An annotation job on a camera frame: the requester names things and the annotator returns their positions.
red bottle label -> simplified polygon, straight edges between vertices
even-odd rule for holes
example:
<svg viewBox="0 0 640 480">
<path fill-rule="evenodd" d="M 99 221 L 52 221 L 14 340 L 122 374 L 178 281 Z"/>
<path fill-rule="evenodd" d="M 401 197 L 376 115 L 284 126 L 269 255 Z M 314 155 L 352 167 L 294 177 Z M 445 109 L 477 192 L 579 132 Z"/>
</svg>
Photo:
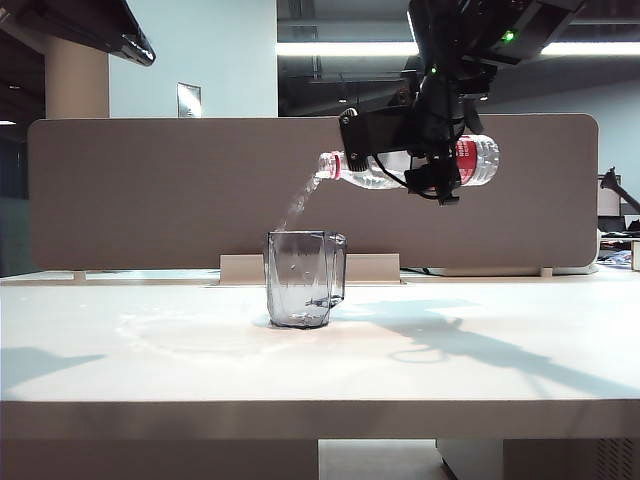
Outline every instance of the red bottle label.
<svg viewBox="0 0 640 480">
<path fill-rule="evenodd" d="M 478 159 L 478 150 L 476 142 L 468 135 L 463 135 L 456 143 L 456 160 L 458 170 L 460 170 L 460 180 L 462 185 L 467 183 L 476 171 L 476 161 Z"/>
</svg>

black object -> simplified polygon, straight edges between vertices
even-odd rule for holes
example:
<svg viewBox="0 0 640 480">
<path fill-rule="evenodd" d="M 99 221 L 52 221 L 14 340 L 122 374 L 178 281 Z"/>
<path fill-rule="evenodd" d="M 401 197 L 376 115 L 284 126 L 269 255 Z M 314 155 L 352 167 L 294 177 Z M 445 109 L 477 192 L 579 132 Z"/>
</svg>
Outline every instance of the black object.
<svg viewBox="0 0 640 480">
<path fill-rule="evenodd" d="M 0 21 L 149 66 L 156 54 L 125 0 L 0 0 Z"/>
<path fill-rule="evenodd" d="M 411 102 L 340 116 L 349 168 L 364 171 L 375 154 L 406 150 L 427 158 L 405 172 L 406 186 L 443 204 L 460 186 L 455 144 L 465 128 L 482 132 L 475 102 L 485 98 L 499 66 L 538 54 L 584 0 L 411 0 L 409 20 L 425 66 L 405 72 Z"/>
<path fill-rule="evenodd" d="M 616 177 L 616 167 L 609 169 L 604 177 L 602 177 L 600 188 L 607 188 L 616 192 L 620 197 L 624 198 L 629 205 L 631 205 L 638 215 L 640 215 L 640 203 L 620 186 Z"/>
<path fill-rule="evenodd" d="M 624 232 L 626 229 L 624 217 L 598 216 L 598 230 L 601 232 Z"/>
</svg>

beige divider panel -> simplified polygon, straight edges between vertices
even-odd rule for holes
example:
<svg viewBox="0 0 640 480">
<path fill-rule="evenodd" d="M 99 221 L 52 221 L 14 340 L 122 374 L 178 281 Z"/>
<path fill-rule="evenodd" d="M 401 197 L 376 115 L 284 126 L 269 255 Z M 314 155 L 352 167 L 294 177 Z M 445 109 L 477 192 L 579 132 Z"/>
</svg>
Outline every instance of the beige divider panel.
<svg viewBox="0 0 640 480">
<path fill-rule="evenodd" d="M 439 207 L 324 181 L 292 227 L 344 233 L 402 266 L 582 266 L 596 249 L 597 125 L 489 115 L 496 178 Z M 31 128 L 33 250 L 43 269 L 216 267 L 262 251 L 336 118 L 45 120 Z"/>
</svg>

ceiling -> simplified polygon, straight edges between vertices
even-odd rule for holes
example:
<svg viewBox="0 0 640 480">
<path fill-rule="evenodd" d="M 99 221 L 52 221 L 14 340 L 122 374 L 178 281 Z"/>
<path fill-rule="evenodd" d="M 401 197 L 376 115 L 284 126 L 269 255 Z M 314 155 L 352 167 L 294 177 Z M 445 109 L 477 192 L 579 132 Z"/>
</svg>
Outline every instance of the ceiling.
<svg viewBox="0 0 640 480">
<path fill-rule="evenodd" d="M 278 41 L 410 41 L 408 0 L 278 0 Z M 640 0 L 587 0 L 560 41 L 640 41 Z M 286 116 L 335 115 L 349 106 L 385 106 L 417 59 L 278 59 L 279 110 Z M 487 102 L 637 79 L 637 58 L 536 58 L 503 70 Z"/>
</svg>

table surface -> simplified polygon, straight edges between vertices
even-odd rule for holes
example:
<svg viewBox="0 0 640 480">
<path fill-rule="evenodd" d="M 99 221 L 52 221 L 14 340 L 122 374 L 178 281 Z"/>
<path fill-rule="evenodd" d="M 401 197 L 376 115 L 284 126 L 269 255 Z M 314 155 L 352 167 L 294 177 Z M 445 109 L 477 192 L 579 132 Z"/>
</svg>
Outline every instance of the table surface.
<svg viewBox="0 0 640 480">
<path fill-rule="evenodd" d="M 640 436 L 628 270 L 352 286 L 305 331 L 263 287 L 59 277 L 0 289 L 6 437 Z"/>
</svg>

